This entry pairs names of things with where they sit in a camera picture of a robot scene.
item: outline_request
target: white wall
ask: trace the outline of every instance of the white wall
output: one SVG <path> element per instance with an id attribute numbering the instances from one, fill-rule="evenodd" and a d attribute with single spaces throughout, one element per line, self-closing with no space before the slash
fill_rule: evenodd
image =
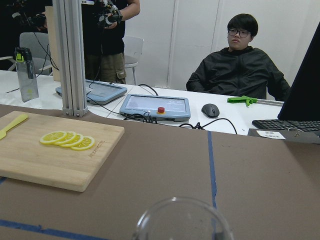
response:
<path id="1" fill-rule="evenodd" d="M 209 53 L 227 47 L 227 24 L 249 13 L 259 31 L 251 42 L 264 50 L 291 85 L 320 21 L 320 0 L 140 0 L 126 35 L 144 38 L 137 83 L 185 90 Z M 133 83 L 127 71 L 127 83 Z"/>

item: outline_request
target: cargo pocket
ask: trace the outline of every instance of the cargo pocket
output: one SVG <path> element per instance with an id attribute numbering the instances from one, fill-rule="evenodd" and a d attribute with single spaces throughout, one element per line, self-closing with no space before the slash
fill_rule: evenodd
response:
<path id="1" fill-rule="evenodd" d="M 116 76 L 119 80 L 118 81 L 119 84 L 126 84 L 127 73 L 126 73 L 125 69 L 116 71 Z"/>

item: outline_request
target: chair backrest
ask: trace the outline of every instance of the chair backrest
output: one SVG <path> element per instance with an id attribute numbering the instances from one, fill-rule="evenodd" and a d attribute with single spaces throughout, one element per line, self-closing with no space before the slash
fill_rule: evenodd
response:
<path id="1" fill-rule="evenodd" d="M 39 70 L 42 67 L 50 65 L 50 47 L 49 37 L 43 32 L 23 32 L 20 34 L 19 45 L 21 48 L 28 48 L 32 54 L 32 60 L 36 74 L 49 75 L 50 70 Z"/>
<path id="2" fill-rule="evenodd" d="M 136 36 L 124 36 L 124 55 L 136 58 L 139 60 L 142 55 L 142 47 L 144 39 Z"/>

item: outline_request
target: brown tabletop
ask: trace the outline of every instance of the brown tabletop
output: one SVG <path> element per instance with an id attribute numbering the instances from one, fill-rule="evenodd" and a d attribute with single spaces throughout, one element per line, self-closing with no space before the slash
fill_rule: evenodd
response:
<path id="1" fill-rule="evenodd" d="M 0 117 L 11 111 L 64 117 L 0 105 Z M 147 208 L 174 196 L 216 204 L 236 240 L 319 239 L 319 145 L 78 119 L 125 133 L 85 192 L 0 178 L 1 239 L 129 240 Z"/>

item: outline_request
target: yellow lemon slice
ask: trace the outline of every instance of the yellow lemon slice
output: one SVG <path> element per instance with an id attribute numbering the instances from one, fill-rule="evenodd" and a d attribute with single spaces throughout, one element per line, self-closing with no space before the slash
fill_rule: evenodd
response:
<path id="1" fill-rule="evenodd" d="M 61 141 L 56 141 L 53 144 L 54 145 L 63 145 L 63 144 L 67 144 L 69 142 L 71 142 L 73 139 L 75 139 L 77 136 L 77 133 L 74 131 L 67 131 L 66 132 L 66 136 L 64 139 L 62 139 Z"/>
<path id="2" fill-rule="evenodd" d="M 76 151 L 82 151 L 92 148 L 92 146 L 95 144 L 95 139 L 91 136 L 84 136 L 82 142 L 79 144 L 72 146 L 72 150 Z"/>
<path id="3" fill-rule="evenodd" d="M 55 142 L 61 141 L 67 136 L 66 131 L 53 131 L 40 138 L 40 143 L 42 144 L 53 144 Z"/>
<path id="4" fill-rule="evenodd" d="M 84 139 L 84 136 L 80 133 L 77 133 L 73 140 L 69 141 L 68 143 L 59 145 L 59 146 L 64 147 L 64 148 L 71 148 L 71 147 L 81 143 L 83 141 L 83 139 Z"/>

